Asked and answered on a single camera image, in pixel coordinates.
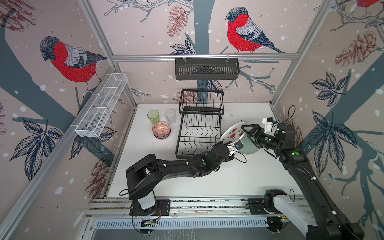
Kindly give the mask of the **pale green plate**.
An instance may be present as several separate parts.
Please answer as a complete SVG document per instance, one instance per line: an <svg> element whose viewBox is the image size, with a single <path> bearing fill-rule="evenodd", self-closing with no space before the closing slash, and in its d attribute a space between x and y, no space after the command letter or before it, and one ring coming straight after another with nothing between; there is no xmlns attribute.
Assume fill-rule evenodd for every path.
<svg viewBox="0 0 384 240"><path fill-rule="evenodd" d="M240 139L243 144L243 147L239 150L243 155L251 155L256 153L259 148L254 145L254 143L248 138L246 133L243 134L243 137Z"/></svg>

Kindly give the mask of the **white plate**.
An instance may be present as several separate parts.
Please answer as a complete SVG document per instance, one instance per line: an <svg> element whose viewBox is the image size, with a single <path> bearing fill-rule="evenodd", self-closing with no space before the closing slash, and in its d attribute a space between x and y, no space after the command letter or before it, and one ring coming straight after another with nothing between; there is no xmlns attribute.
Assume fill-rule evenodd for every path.
<svg viewBox="0 0 384 240"><path fill-rule="evenodd" d="M247 122L242 121L232 125L222 134L219 141L225 145L238 142L245 135L245 131L241 127L246 126L247 124Z"/></svg>

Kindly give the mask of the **clear drinking glass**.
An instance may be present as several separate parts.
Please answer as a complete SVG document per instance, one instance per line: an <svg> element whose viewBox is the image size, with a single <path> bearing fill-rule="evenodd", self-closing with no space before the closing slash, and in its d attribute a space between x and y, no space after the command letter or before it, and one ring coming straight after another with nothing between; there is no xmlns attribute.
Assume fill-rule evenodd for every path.
<svg viewBox="0 0 384 240"><path fill-rule="evenodd" d="M166 110L165 117L170 125L173 125L177 122L177 113L175 110Z"/></svg>

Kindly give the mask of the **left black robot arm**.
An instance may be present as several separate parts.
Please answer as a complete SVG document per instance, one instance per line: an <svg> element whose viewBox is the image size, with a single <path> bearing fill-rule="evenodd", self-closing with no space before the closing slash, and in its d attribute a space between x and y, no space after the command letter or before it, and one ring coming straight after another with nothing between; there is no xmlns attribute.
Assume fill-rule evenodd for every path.
<svg viewBox="0 0 384 240"><path fill-rule="evenodd" d="M138 202L148 215L157 205L154 188L163 180L189 177L204 177L220 169L222 163L234 159L229 148L219 142L208 151L185 160L166 161L149 154L126 169L129 200Z"/></svg>

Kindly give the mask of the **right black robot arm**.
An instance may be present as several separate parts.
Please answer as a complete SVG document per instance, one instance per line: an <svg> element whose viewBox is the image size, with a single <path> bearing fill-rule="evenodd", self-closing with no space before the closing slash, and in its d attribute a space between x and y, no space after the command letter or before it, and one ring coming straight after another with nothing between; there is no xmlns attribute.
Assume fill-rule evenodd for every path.
<svg viewBox="0 0 384 240"><path fill-rule="evenodd" d="M273 136L266 134L258 124L243 125L248 138L259 149L270 149L296 181L313 215L294 203L283 191L270 190L265 194L264 205L269 212L285 215L307 240L362 240L364 230L351 223L335 205L316 177L305 153L295 147L296 131L290 124L278 124Z"/></svg>

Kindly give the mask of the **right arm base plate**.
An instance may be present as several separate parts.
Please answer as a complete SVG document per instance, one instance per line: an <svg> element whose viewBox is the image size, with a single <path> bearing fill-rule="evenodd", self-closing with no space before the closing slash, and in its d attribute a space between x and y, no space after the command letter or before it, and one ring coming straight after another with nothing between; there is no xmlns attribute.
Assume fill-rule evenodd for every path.
<svg viewBox="0 0 384 240"><path fill-rule="evenodd" d="M251 215L284 215L276 209L267 209L264 204L264 199L261 198L248 199L245 208L250 211Z"/></svg>

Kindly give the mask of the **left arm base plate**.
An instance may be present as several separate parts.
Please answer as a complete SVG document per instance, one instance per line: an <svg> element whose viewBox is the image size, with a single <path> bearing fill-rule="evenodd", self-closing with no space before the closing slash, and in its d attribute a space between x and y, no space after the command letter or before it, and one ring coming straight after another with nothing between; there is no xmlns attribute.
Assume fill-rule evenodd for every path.
<svg viewBox="0 0 384 240"><path fill-rule="evenodd" d="M139 201L133 201L131 204L129 216L168 216L170 214L170 200L157 200L156 204L149 209L142 209Z"/></svg>

